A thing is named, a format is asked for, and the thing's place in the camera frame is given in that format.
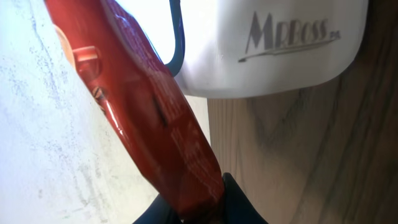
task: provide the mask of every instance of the bright light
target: bright light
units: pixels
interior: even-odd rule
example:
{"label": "bright light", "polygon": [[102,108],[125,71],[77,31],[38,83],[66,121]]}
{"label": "bright light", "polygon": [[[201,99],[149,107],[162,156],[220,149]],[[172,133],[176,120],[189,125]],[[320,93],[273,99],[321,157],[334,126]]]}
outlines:
{"label": "bright light", "polygon": [[175,39],[169,0],[116,0],[137,20],[164,64],[173,59]]}

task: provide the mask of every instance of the mrboss logo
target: mrboss logo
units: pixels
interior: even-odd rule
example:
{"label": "mrboss logo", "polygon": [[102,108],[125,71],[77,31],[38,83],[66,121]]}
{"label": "mrboss logo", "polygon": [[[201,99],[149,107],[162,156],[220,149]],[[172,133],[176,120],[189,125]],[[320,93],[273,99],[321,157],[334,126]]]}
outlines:
{"label": "mrboss logo", "polygon": [[238,62],[245,62],[249,58],[264,55],[280,55],[311,50],[340,38],[340,31],[328,30],[328,19],[313,22],[302,22],[297,19],[290,22],[278,22],[274,30],[271,14],[268,14],[266,23],[261,27],[257,14],[254,13],[246,45],[246,54],[253,45],[257,49],[260,40],[264,41],[264,51],[243,57]]}

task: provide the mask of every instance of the white marble surface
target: white marble surface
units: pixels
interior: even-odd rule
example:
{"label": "white marble surface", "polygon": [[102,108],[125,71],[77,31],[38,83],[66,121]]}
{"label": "white marble surface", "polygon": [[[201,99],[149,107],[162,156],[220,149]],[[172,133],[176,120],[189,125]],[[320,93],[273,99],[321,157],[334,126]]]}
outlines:
{"label": "white marble surface", "polygon": [[[0,223],[132,223],[156,190],[63,56],[43,0],[0,1]],[[207,103],[188,97],[210,140]]]}

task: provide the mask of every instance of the wood grain panel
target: wood grain panel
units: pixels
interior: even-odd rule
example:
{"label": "wood grain panel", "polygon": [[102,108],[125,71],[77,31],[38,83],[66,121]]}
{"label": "wood grain panel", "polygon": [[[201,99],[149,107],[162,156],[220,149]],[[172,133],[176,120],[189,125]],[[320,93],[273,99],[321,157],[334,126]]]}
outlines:
{"label": "wood grain panel", "polygon": [[319,86],[208,100],[213,150],[270,223],[398,223],[398,2],[371,1],[351,66]]}

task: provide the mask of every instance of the red plastic wrapper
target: red plastic wrapper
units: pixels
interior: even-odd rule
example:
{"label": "red plastic wrapper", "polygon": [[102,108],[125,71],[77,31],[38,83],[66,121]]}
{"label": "red plastic wrapper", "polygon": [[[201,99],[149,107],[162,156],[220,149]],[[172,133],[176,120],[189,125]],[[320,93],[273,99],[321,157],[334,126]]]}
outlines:
{"label": "red plastic wrapper", "polygon": [[181,219],[217,211],[224,185],[216,157],[136,20],[115,0],[46,5],[67,59],[143,176]]}

